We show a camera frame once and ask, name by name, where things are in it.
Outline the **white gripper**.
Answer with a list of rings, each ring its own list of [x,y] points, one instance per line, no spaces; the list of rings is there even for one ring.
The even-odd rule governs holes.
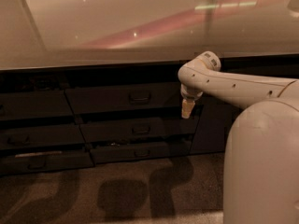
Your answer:
[[[180,86],[180,94],[184,98],[182,100],[181,116],[184,119],[188,119],[195,107],[195,102],[199,100],[203,92],[197,89],[192,89],[185,85]]]

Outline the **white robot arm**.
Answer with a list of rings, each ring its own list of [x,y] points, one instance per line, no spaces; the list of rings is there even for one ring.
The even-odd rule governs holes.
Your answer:
[[[223,224],[299,224],[299,83],[223,73],[206,51],[178,70],[188,118],[206,93],[243,110],[226,143]]]

